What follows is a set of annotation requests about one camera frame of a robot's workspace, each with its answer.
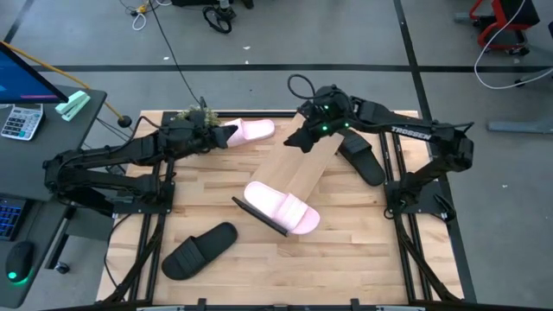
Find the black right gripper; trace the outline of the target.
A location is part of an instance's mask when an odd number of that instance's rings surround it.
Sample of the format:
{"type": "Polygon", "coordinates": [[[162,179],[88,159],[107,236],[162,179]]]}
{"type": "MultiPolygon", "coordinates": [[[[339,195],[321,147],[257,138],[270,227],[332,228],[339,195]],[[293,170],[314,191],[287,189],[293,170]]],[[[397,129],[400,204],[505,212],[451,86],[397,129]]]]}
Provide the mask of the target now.
{"type": "Polygon", "coordinates": [[[299,146],[303,153],[309,153],[315,146],[314,141],[332,136],[348,126],[348,119],[353,115],[353,104],[338,86],[323,86],[298,108],[298,112],[305,119],[303,126],[291,134],[284,144],[299,146]]]}

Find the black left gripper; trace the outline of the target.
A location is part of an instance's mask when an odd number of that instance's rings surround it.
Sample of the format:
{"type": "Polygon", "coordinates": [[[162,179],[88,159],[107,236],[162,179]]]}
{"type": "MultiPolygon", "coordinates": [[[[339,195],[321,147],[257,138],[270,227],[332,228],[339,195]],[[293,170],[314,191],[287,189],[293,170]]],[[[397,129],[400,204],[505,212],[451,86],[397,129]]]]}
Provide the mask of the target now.
{"type": "Polygon", "coordinates": [[[205,119],[174,118],[158,128],[157,150],[164,155],[192,155],[227,149],[227,140],[216,137],[231,137],[237,130],[232,124],[215,128],[205,119]]]}

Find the wooden shelf with black frame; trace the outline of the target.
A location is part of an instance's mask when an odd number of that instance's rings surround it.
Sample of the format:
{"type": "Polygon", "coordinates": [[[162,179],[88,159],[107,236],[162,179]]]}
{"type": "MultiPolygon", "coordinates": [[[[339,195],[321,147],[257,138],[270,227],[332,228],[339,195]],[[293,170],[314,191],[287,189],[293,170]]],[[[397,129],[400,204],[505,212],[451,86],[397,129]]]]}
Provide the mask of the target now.
{"type": "MultiPolygon", "coordinates": [[[[281,193],[292,193],[307,203],[307,198],[315,189],[322,173],[342,143],[343,136],[333,134],[323,137],[315,143],[309,153],[303,153],[297,147],[286,146],[284,141],[302,126],[303,121],[304,118],[297,114],[284,128],[276,131],[272,150],[252,175],[250,182],[260,181],[281,193]]],[[[245,212],[262,221],[271,229],[284,236],[292,234],[250,206],[244,198],[244,190],[232,200],[245,212]]]]}

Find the pink slide sandal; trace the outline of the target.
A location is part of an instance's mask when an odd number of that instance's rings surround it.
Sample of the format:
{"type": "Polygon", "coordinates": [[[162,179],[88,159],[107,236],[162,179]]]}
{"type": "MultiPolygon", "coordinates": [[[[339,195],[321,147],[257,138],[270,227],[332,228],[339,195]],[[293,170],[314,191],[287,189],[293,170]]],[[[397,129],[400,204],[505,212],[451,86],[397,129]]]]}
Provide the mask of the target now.
{"type": "Polygon", "coordinates": [[[236,125],[238,127],[227,140],[229,148],[272,137],[276,130],[274,123],[269,119],[245,121],[242,118],[237,118],[226,122],[226,125],[236,125]]]}
{"type": "Polygon", "coordinates": [[[244,198],[255,210],[295,235],[312,232],[321,220],[320,214],[303,200],[260,181],[252,181],[245,187],[244,198]]]}

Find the black slide sandal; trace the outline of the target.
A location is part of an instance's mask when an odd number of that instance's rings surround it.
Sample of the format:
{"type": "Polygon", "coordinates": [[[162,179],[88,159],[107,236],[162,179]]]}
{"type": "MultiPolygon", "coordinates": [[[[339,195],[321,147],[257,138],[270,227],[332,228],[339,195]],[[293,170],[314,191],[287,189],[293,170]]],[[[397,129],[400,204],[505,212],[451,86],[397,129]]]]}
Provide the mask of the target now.
{"type": "Polygon", "coordinates": [[[198,237],[190,236],[163,260],[162,272],[174,281],[190,279],[229,249],[237,239],[236,227],[228,222],[220,223],[198,237]]]}
{"type": "Polygon", "coordinates": [[[338,151],[364,182],[373,187],[384,183],[385,172],[372,152],[372,145],[353,130],[341,130],[340,134],[344,139],[338,151]]]}

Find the potted green plant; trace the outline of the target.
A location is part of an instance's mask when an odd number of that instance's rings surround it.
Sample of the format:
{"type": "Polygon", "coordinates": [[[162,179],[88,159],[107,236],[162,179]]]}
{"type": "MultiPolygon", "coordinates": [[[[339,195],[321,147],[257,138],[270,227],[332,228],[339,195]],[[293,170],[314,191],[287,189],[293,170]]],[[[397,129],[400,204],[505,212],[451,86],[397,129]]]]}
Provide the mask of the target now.
{"type": "Polygon", "coordinates": [[[201,127],[213,127],[221,125],[218,114],[209,108],[190,106],[188,109],[178,112],[175,120],[187,120],[201,127]]]}

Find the mint green stapler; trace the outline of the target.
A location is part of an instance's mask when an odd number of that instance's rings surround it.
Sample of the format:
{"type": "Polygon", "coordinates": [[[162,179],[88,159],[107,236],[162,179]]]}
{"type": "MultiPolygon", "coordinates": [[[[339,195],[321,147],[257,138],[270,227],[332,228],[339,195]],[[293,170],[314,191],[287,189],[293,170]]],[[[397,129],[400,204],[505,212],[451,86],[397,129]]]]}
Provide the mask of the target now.
{"type": "Polygon", "coordinates": [[[66,103],[58,104],[55,111],[61,115],[61,118],[70,122],[86,106],[91,97],[83,91],[77,91],[72,94],[66,103]]]}

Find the yellow pole with black end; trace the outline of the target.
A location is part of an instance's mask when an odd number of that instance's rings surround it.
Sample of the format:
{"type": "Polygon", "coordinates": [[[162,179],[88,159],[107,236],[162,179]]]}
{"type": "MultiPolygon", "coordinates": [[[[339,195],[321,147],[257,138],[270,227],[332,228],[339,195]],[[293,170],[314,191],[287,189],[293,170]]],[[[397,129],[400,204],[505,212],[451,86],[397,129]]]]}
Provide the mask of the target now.
{"type": "MultiPolygon", "coordinates": [[[[24,52],[23,50],[21,50],[20,48],[15,48],[13,47],[12,45],[10,45],[9,43],[7,43],[6,41],[1,41],[1,43],[7,47],[9,50],[11,50],[12,52],[15,52],[17,54],[20,54],[22,57],[28,59],[28,60],[31,60],[33,61],[34,63],[46,68],[47,70],[49,71],[52,71],[52,72],[55,72],[55,73],[58,73],[68,79],[70,79],[71,81],[77,83],[78,85],[84,87],[85,89],[88,89],[90,90],[91,87],[86,84],[85,82],[83,82],[82,80],[72,76],[71,74],[69,73],[66,73],[62,70],[60,70],[58,67],[54,67],[54,66],[51,66],[49,65],[48,63],[42,61],[42,60],[39,60],[37,58],[35,58],[34,56],[31,56],[29,54],[27,54],[26,52],[24,52]]],[[[121,113],[119,113],[108,101],[105,101],[104,102],[104,105],[113,113],[116,115],[116,117],[118,118],[118,125],[121,127],[121,128],[129,128],[132,124],[132,119],[129,117],[129,116],[125,116],[121,113]]]]}

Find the white desk calculator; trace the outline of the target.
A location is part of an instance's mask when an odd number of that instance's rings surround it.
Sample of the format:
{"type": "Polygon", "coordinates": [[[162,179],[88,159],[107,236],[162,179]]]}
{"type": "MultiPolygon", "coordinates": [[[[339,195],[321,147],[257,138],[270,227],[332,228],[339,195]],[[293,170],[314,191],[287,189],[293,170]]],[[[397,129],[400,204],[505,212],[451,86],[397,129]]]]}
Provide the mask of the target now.
{"type": "Polygon", "coordinates": [[[0,136],[18,141],[31,141],[44,118],[43,104],[12,105],[0,136]]]}

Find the black computer monitor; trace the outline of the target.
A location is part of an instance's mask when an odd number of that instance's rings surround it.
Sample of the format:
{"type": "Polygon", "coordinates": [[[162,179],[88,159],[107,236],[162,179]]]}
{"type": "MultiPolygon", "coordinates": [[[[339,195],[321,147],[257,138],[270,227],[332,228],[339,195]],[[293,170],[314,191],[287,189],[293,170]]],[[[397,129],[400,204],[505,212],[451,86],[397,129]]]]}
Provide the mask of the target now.
{"type": "Polygon", "coordinates": [[[60,104],[67,95],[0,41],[0,104],[60,104]]]}

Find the grey stand foot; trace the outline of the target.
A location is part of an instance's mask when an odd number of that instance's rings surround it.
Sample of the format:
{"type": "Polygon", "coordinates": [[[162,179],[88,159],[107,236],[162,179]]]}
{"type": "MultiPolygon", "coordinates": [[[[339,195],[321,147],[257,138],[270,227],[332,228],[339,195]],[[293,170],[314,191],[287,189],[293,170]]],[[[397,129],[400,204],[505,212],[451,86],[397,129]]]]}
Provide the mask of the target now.
{"type": "Polygon", "coordinates": [[[490,121],[487,129],[497,132],[553,134],[553,120],[532,122],[490,121]]]}

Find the backlit black keyboard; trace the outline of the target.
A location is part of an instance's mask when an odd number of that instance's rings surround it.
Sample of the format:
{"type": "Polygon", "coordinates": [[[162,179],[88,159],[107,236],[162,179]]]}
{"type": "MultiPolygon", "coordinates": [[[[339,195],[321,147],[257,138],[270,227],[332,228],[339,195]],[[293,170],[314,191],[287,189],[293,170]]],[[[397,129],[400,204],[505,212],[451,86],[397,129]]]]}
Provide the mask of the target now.
{"type": "Polygon", "coordinates": [[[0,196],[0,240],[16,238],[30,208],[30,200],[0,196]]]}

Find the black computer mouse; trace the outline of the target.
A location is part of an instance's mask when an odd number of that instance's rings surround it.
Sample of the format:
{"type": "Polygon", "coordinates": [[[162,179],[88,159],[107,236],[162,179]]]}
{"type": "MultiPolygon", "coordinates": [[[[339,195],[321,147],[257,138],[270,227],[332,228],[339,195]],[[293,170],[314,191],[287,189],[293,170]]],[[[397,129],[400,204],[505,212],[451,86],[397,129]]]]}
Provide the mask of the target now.
{"type": "Polygon", "coordinates": [[[29,241],[19,242],[11,248],[4,265],[5,275],[10,282],[22,282],[29,277],[34,251],[34,244],[29,241]]]}

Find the red and black cart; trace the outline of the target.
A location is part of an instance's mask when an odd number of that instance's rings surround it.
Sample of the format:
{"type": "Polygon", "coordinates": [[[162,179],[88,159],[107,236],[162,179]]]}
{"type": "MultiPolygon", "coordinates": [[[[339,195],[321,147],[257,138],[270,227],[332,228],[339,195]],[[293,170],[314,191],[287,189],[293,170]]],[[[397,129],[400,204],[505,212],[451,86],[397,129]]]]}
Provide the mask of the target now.
{"type": "Polygon", "coordinates": [[[476,0],[468,12],[468,18],[480,30],[477,42],[484,52],[504,50],[510,55],[525,56],[530,52],[527,48],[525,31],[540,23],[532,0],[491,0],[492,14],[477,15],[477,9],[485,0],[476,0]],[[513,35],[512,43],[493,43],[493,37],[506,31],[513,35]]]}

